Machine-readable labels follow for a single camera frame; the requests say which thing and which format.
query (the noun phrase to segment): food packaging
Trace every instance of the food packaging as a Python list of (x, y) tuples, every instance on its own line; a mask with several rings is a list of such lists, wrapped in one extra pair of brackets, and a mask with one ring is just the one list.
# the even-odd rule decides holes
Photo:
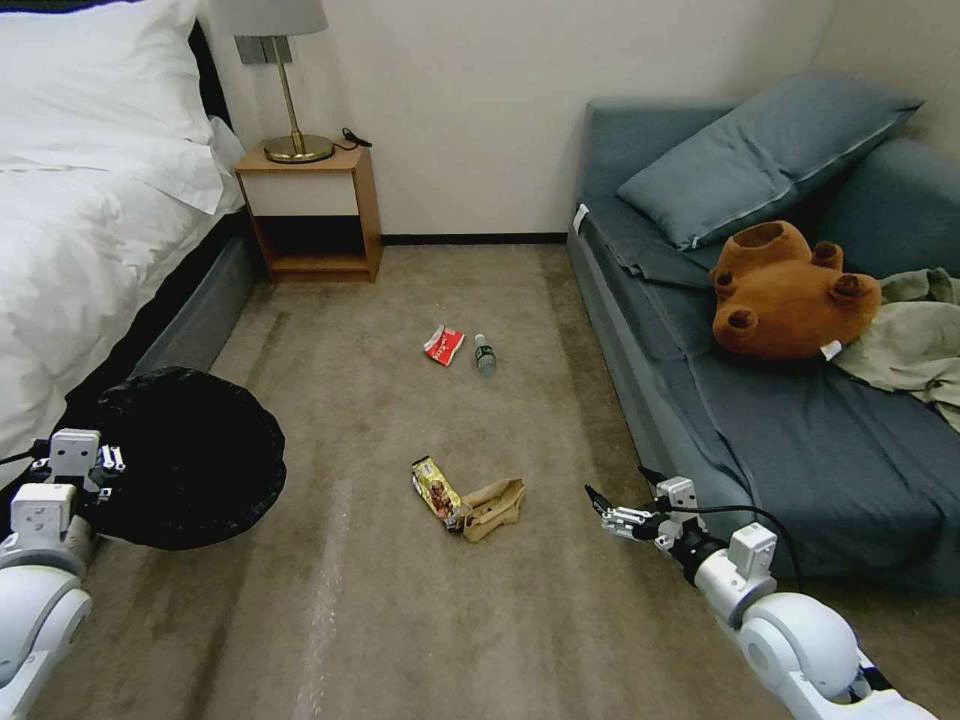
[(427, 455), (412, 465), (413, 489), (450, 532), (463, 527), (463, 501), (454, 490), (433, 458)]
[(479, 542), (501, 525), (520, 520), (520, 504), (527, 487), (523, 480), (500, 480), (464, 496), (463, 536)]
[(444, 367), (449, 367), (453, 356), (463, 344), (463, 333), (451, 330), (441, 325), (430, 339), (423, 344), (423, 351), (428, 357), (436, 360)]

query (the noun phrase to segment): table lamp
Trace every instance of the table lamp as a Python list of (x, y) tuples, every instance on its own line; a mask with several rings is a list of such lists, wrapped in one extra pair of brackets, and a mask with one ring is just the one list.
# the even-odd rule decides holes
[(283, 66), (277, 37), (309, 35), (327, 28), (327, 17), (320, 0), (210, 0), (211, 19), (218, 31), (230, 35), (269, 37), (277, 60), (277, 72), (283, 86), (290, 116), (290, 134), (267, 140), (263, 145), (267, 159), (280, 163), (305, 163), (333, 155), (333, 143), (319, 135), (304, 135), (297, 125), (297, 114), (290, 98), (290, 84)]

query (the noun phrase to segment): wooden nightstand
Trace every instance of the wooden nightstand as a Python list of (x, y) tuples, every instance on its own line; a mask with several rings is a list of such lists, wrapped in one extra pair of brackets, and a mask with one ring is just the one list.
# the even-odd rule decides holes
[(271, 282), (376, 280), (383, 246), (366, 148), (283, 165), (257, 147), (234, 170)]

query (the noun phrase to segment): brown teddy bear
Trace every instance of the brown teddy bear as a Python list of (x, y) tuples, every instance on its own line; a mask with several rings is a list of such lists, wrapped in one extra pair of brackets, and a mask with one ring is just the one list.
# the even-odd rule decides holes
[(761, 360), (814, 357), (834, 340), (846, 345), (880, 307), (880, 284), (842, 268), (843, 250), (821, 242), (811, 253), (788, 222), (740, 231), (710, 271), (714, 337), (731, 352)]

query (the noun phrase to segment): brown paper bag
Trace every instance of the brown paper bag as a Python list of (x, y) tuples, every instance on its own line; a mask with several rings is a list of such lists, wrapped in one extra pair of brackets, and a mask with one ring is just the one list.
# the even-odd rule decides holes
[(527, 487), (523, 480), (500, 480), (463, 497), (469, 510), (464, 518), (463, 536), (478, 542), (501, 525), (520, 519), (520, 503)]

